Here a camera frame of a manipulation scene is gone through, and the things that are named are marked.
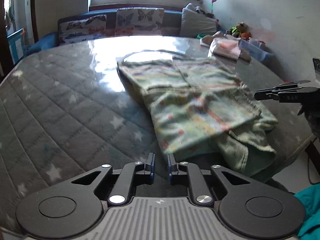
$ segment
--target glossy tablecloth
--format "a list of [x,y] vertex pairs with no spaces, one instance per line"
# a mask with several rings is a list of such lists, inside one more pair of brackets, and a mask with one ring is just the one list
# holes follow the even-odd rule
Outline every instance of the glossy tablecloth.
[[[138,195],[185,195],[167,182],[166,161],[158,147],[150,115],[126,80],[120,80],[116,58],[144,49],[166,49],[206,57],[199,40],[161,36],[106,38],[57,47],[22,60],[0,87],[0,226],[19,231],[15,207],[26,195],[102,164],[115,169],[145,161],[156,153],[156,178]],[[149,54],[140,53],[146,59]],[[253,91],[282,83],[253,60],[223,59]],[[266,101],[279,120],[268,134],[277,158],[271,176],[291,164],[311,137],[299,106]],[[201,168],[221,163],[219,154],[188,161]]]

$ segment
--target sofa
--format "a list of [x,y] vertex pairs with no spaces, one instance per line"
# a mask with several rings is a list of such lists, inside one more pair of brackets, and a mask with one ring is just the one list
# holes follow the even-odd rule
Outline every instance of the sofa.
[[[42,37],[37,43],[31,46],[26,52],[25,56],[31,55],[42,50],[57,47],[61,40],[59,39],[59,27],[61,24],[68,23],[71,21],[81,21],[91,17],[97,17],[99,15],[106,15],[106,36],[114,36],[117,22],[117,11],[118,9],[107,9],[91,11],[84,14],[66,17],[58,20],[57,32],[49,33]],[[164,10],[162,26],[160,28],[161,35],[164,36],[179,36],[180,25],[181,25],[181,12]]]

